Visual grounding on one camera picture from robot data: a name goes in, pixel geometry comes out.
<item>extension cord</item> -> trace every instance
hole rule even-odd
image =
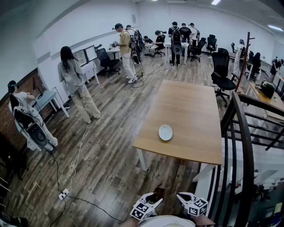
[[[60,198],[60,200],[64,200],[68,195],[69,195],[69,191],[68,189],[65,189],[62,193],[60,193],[60,195],[58,196]]]

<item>wooden floor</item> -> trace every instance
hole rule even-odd
[[[139,66],[135,67],[141,74]],[[143,78],[144,86],[140,88],[127,84],[122,66],[121,69],[120,75],[110,78],[99,76],[100,85],[91,81],[87,86],[101,111],[101,118],[93,120],[86,133],[70,196],[95,203],[115,218],[125,220],[140,196],[152,192],[162,183],[166,195],[157,211],[159,214],[177,214],[181,206],[177,203],[176,193],[194,192],[192,179],[199,170],[199,164],[147,153],[150,169],[143,172],[132,144],[162,80],[211,86],[212,58],[202,55],[200,63],[187,61],[186,65],[172,67],[165,62],[165,57],[143,57],[146,76]],[[220,97],[217,102],[221,119],[225,103]],[[87,127],[75,105],[70,104],[70,118],[67,119],[60,111],[47,123],[59,142],[53,154],[59,163],[61,190],[70,186],[74,173],[70,165],[77,161],[80,142]],[[5,212],[27,218],[33,227],[50,226],[64,208],[64,202],[58,199],[56,165],[48,165],[52,157],[45,150],[40,153],[27,149],[25,153],[29,171],[24,173],[23,181],[16,176],[13,178],[9,186],[12,192],[5,200]],[[67,198],[66,202],[63,216],[53,226],[104,227],[119,224],[84,201]]]

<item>plate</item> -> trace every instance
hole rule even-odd
[[[159,136],[164,141],[169,141],[173,137],[173,130],[168,125],[162,125],[159,129]]]

